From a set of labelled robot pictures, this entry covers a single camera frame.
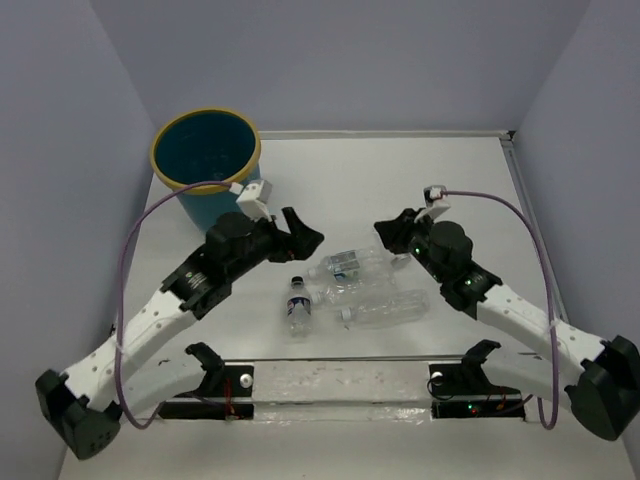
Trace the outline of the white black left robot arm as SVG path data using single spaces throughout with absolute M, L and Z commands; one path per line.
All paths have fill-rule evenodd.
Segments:
M 147 304 L 87 357 L 62 372 L 48 369 L 35 382 L 44 418 L 79 460 L 101 453 L 123 420 L 169 398 L 209 395 L 228 383 L 224 360 L 208 345 L 186 346 L 160 362 L 153 356 L 232 293 L 233 283 L 264 261 L 311 257 L 324 240 L 285 207 L 288 226 L 274 218 L 222 215 L 204 243 L 165 278 Z

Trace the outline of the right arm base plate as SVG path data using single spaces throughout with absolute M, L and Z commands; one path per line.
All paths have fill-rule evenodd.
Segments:
M 519 390 L 495 386 L 478 376 L 465 376 L 461 363 L 429 366 L 426 381 L 434 420 L 526 417 Z

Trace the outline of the crushed clear plastic bottle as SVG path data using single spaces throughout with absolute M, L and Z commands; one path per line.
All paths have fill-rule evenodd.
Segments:
M 397 291 L 393 276 L 370 275 L 347 281 L 331 280 L 310 291 L 313 305 L 320 307 L 342 306 L 358 303 L 370 296 L 386 295 Z

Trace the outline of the small bottle black cap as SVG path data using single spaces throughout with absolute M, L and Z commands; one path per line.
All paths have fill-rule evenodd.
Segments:
M 292 337 L 305 337 L 311 331 L 312 298 L 301 276 L 290 280 L 286 294 L 286 320 Z

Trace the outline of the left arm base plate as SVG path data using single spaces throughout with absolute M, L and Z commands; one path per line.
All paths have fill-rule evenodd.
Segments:
M 221 379 L 213 385 L 204 380 L 166 401 L 160 409 L 163 420 L 251 420 L 254 365 L 227 363 Z

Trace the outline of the teal bin yellow rim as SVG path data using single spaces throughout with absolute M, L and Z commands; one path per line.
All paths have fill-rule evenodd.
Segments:
M 207 108 L 166 124 L 150 147 L 155 175 L 170 190 L 204 181 L 246 185 L 261 178 L 261 139 L 240 113 Z

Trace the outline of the clear bottle white cap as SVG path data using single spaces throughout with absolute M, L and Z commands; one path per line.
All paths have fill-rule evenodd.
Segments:
M 429 306 L 425 290 L 405 290 L 365 297 L 341 307 L 335 312 L 335 318 L 347 329 L 388 328 L 423 319 Z

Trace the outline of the clear wide-mouth plastic jar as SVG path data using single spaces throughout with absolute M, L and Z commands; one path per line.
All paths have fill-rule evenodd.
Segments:
M 382 244 L 375 245 L 376 254 L 381 265 L 391 271 L 399 271 L 406 268 L 412 261 L 409 254 L 394 254 L 386 250 Z

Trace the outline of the clear bottle green white label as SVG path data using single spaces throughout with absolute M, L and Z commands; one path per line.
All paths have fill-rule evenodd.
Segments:
M 367 247 L 327 255 L 316 266 L 307 269 L 304 278 L 312 281 L 333 280 L 344 283 L 384 272 L 388 268 L 387 261 L 380 250 Z

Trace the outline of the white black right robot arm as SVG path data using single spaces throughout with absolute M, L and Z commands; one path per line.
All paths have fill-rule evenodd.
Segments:
M 605 340 L 552 320 L 472 258 L 473 243 L 451 221 L 426 209 L 405 209 L 374 228 L 385 249 L 410 254 L 439 284 L 454 310 L 519 341 L 558 369 L 531 393 L 560 401 L 597 437 L 620 437 L 639 413 L 639 350 L 630 340 Z

